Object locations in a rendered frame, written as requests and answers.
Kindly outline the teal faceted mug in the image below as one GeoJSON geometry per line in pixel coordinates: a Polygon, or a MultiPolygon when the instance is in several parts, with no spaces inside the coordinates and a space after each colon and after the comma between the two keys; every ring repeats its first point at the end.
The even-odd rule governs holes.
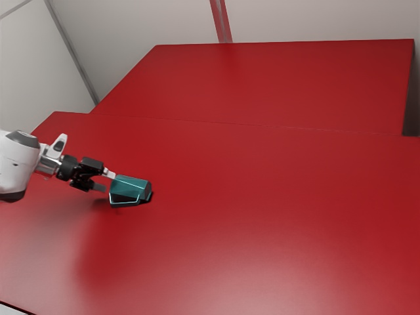
{"type": "Polygon", "coordinates": [[[111,181],[109,200],[112,207],[130,207],[148,203],[152,196],[152,183],[148,180],[117,175],[111,181]]]}

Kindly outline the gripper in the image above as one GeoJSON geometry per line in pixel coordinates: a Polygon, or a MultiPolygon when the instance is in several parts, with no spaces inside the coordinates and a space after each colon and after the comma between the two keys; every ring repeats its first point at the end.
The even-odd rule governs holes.
{"type": "Polygon", "coordinates": [[[106,168],[103,162],[90,157],[83,157],[79,163],[76,157],[64,155],[56,172],[57,179],[65,182],[70,181],[73,188],[84,192],[90,190],[106,192],[106,186],[93,181],[90,178],[93,176],[116,178],[116,174],[106,168]]]}

